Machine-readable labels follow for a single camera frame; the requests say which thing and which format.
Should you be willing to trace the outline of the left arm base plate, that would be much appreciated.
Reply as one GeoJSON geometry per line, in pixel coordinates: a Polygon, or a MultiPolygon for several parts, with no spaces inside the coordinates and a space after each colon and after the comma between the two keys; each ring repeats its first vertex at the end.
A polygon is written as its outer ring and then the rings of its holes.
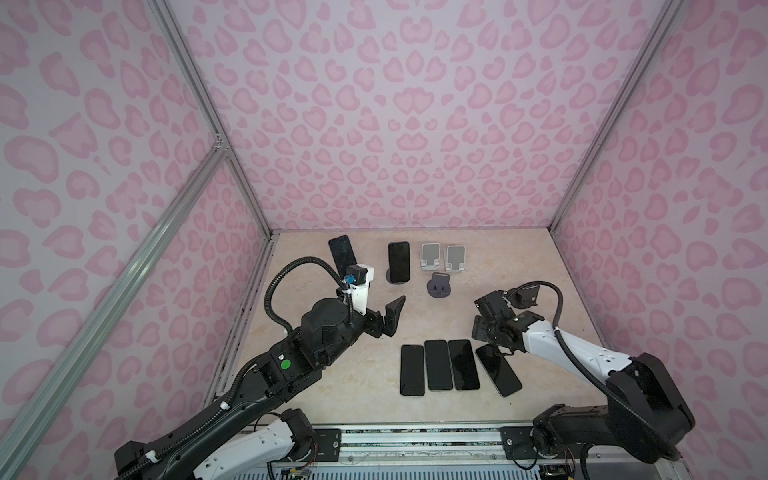
{"type": "Polygon", "coordinates": [[[340,456],[341,430],[314,428],[311,435],[302,436],[280,462],[336,462],[340,456]]]}

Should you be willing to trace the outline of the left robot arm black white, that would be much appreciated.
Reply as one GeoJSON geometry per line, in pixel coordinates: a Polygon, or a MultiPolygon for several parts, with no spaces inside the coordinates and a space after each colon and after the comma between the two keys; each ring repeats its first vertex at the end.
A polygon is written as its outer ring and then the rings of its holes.
{"type": "Polygon", "coordinates": [[[219,472],[214,463],[236,434],[318,382],[361,335],[393,336],[405,302],[400,296],[383,313],[359,313],[341,298],[317,301],[297,329],[239,370],[220,399],[155,440],[120,447],[118,478],[202,479],[219,472]]]}

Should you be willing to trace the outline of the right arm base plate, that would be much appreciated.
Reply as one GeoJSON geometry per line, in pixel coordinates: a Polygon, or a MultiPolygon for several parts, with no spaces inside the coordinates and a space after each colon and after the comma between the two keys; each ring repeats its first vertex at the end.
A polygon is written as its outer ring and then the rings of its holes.
{"type": "Polygon", "coordinates": [[[505,426],[499,429],[501,444],[508,460],[532,462],[538,458],[531,436],[533,427],[505,426]]]}

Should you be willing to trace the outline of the purple phone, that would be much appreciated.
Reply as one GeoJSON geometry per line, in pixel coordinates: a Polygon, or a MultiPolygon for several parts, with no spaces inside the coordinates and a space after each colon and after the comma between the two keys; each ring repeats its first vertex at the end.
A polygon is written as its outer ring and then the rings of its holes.
{"type": "Polygon", "coordinates": [[[328,241],[328,246],[334,260],[338,275],[343,278],[347,275],[350,266],[357,264],[357,259],[347,235],[341,235],[328,241]]]}

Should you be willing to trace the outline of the black phone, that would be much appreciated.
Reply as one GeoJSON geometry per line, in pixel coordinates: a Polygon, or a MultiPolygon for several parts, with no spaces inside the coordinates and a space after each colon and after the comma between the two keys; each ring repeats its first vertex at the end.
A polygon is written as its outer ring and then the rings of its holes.
{"type": "Polygon", "coordinates": [[[458,391],[472,391],[480,388],[474,352],[469,340],[449,340],[451,369],[454,387],[458,391]]]}
{"type": "Polygon", "coordinates": [[[522,382],[498,347],[486,344],[475,354],[502,397],[509,397],[523,389],[522,382]]]}
{"type": "Polygon", "coordinates": [[[451,357],[446,340],[424,342],[427,385],[431,391],[453,389],[451,357]]]}

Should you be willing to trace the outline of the blue phone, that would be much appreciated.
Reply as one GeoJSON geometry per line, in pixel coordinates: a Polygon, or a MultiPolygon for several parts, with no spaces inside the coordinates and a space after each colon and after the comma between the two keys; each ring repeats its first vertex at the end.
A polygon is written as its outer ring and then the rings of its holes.
{"type": "Polygon", "coordinates": [[[392,242],[388,245],[388,261],[391,278],[395,285],[407,283],[411,279],[410,244],[407,241],[392,242]]]}

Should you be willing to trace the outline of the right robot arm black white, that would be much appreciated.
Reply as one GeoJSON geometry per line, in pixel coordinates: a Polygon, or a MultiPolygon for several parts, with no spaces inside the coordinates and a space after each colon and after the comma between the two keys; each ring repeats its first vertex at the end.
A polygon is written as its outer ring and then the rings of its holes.
{"type": "Polygon", "coordinates": [[[553,458],[580,444],[620,447],[647,464],[680,459],[678,444],[694,429],[695,417],[659,358],[612,351],[563,330],[564,295],[551,282],[495,290],[474,305],[472,337],[484,342],[493,357],[535,355],[606,398],[597,406],[555,404],[536,416],[529,436],[539,457],[553,458]]]}

